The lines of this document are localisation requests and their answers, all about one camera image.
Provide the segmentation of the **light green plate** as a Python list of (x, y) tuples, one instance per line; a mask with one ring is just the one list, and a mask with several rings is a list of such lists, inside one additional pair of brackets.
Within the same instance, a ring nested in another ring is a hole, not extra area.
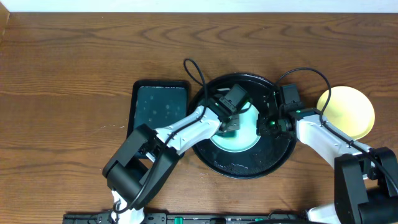
[(217, 134), (210, 141), (226, 152), (243, 152), (252, 148), (260, 139), (256, 134), (256, 122), (259, 112), (255, 106), (247, 102), (239, 112), (240, 129), (236, 131), (234, 139), (223, 139)]

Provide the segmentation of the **yellow plate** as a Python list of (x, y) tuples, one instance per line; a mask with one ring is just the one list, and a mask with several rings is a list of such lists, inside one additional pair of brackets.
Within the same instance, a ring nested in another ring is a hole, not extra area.
[(329, 122), (353, 139), (365, 137), (375, 122), (374, 107), (368, 97), (349, 86), (335, 86), (324, 111)]

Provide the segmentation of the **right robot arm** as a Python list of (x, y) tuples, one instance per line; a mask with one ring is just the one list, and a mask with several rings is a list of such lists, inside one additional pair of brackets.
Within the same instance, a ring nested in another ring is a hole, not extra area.
[(388, 147), (375, 149), (349, 137), (317, 109), (260, 114), (257, 133), (292, 137), (332, 166), (333, 203), (309, 209), (310, 223), (397, 222), (397, 158)]

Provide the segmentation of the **green yellow sponge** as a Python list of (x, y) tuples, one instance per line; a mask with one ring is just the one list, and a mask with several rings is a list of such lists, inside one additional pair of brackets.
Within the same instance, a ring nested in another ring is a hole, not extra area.
[(223, 139), (234, 139), (237, 136), (236, 131), (218, 132), (217, 135)]

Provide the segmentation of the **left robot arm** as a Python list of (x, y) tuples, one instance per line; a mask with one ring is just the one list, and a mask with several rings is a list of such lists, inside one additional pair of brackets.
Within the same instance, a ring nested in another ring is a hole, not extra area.
[(103, 168), (114, 197), (115, 223), (141, 223), (143, 209), (160, 191), (181, 158), (196, 143), (226, 131), (243, 103), (222, 97), (164, 128), (138, 126)]

